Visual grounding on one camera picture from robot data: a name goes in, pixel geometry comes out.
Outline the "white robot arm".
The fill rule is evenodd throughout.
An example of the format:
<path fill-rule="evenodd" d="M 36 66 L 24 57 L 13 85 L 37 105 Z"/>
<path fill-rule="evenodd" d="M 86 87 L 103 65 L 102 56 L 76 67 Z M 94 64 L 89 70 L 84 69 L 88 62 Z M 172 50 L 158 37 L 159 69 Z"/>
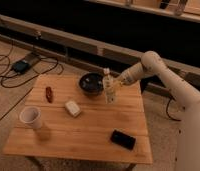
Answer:
<path fill-rule="evenodd" d="M 183 109 L 175 171 L 200 171 L 200 91 L 174 73 L 158 53 L 147 51 L 141 61 L 124 70 L 116 80 L 132 85 L 147 76 L 157 76 Z"/>

